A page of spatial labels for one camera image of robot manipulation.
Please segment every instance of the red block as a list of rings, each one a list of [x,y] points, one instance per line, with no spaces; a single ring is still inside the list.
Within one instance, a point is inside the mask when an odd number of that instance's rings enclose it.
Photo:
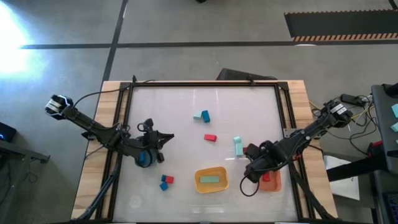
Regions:
[[[265,182],[270,182],[271,178],[269,177],[269,172],[266,172],[263,176],[262,176],[262,180]]]
[[[165,182],[168,183],[168,184],[172,184],[174,182],[174,177],[167,176]]]
[[[205,140],[215,142],[217,141],[217,136],[214,134],[205,134]]]

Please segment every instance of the orange tray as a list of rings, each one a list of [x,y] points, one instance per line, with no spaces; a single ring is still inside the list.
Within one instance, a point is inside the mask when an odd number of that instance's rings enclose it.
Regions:
[[[201,183],[200,176],[203,175],[217,175],[220,181],[218,183]],[[195,172],[195,187],[201,194],[225,190],[228,185],[228,173],[224,167],[212,167]]]
[[[261,176],[259,181],[260,182],[259,189],[268,192],[280,191],[280,188],[282,188],[282,182],[280,180],[280,171],[279,170],[277,170],[276,172],[269,171],[269,178],[271,181],[265,182],[263,181]]]

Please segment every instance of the small block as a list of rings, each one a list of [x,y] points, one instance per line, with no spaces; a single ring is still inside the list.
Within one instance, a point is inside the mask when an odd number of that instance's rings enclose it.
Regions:
[[[139,154],[138,163],[140,163],[140,164],[145,163],[145,152],[141,152]]]
[[[237,143],[235,145],[235,153],[236,153],[236,156],[243,156],[243,145],[242,145],[242,143]]]
[[[239,136],[234,137],[234,142],[235,142],[235,144],[242,143],[241,137],[239,137]]]
[[[398,118],[398,103],[394,106],[391,106],[392,111],[394,112],[396,118]]]
[[[394,130],[395,132],[398,132],[398,123],[391,126],[391,129]]]
[[[174,182],[174,177],[166,176],[165,182],[168,184],[172,184]]]
[[[167,190],[168,187],[169,187],[165,182],[161,183],[159,186],[160,186],[160,188],[161,188],[163,191]]]
[[[209,111],[207,111],[207,110],[202,111],[201,115],[203,116],[203,120],[205,121],[205,123],[209,123],[210,122]]]
[[[201,112],[197,112],[193,115],[193,119],[201,119]]]
[[[215,142],[217,141],[217,136],[214,134],[205,134],[205,140]]]
[[[201,176],[200,182],[201,183],[218,183],[220,178],[218,176]]]
[[[269,172],[266,172],[263,176],[262,176],[262,180],[265,182],[270,182],[271,178],[269,177]]]

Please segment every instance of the wooden table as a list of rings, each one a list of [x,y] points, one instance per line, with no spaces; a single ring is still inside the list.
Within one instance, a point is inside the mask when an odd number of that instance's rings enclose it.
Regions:
[[[274,81],[256,81],[256,82],[274,82]],[[305,90],[304,81],[302,80],[287,80],[280,82],[287,82],[289,85],[290,98],[292,101],[294,116],[297,128],[304,128],[313,122],[313,116],[311,113],[310,105],[308,102],[307,92]],[[104,82],[103,91],[116,90],[120,88],[121,82]],[[118,91],[111,93],[101,94],[98,102],[97,111],[95,114],[95,120],[104,126],[112,126],[114,112],[116,109],[116,101],[118,98]],[[126,107],[126,98],[123,98],[120,121],[124,117],[124,109]],[[282,104],[286,106],[284,97],[282,97]],[[288,112],[284,110],[286,122],[289,125]],[[312,145],[319,146],[318,141],[312,141]],[[92,141],[88,145],[87,154],[99,148],[100,144],[96,141]],[[75,204],[73,206],[72,218],[79,217],[87,208],[87,206],[93,201],[95,196],[100,190],[101,180],[103,177],[104,164],[106,159],[107,150],[100,150],[92,154],[89,159],[84,163],[83,170],[80,177],[80,183],[76,194]],[[326,208],[326,210],[337,217],[337,211],[335,202],[331,194],[328,176],[326,174],[325,166],[323,163],[322,153],[316,149],[308,147],[303,153],[305,169],[307,172],[308,182],[311,191],[315,194],[319,202]],[[111,189],[108,190],[105,203],[103,207],[102,216],[106,218],[108,211],[109,198]],[[303,215],[308,217],[308,211],[306,209],[305,197],[301,189],[299,188],[300,202],[302,204]]]

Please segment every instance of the yellow tray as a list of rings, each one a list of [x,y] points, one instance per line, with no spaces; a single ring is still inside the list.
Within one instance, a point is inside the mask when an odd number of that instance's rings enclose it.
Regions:
[[[200,176],[203,175],[217,175],[220,181],[218,183],[201,183]],[[228,173],[224,167],[212,167],[195,172],[195,187],[201,194],[225,190],[228,185]]]

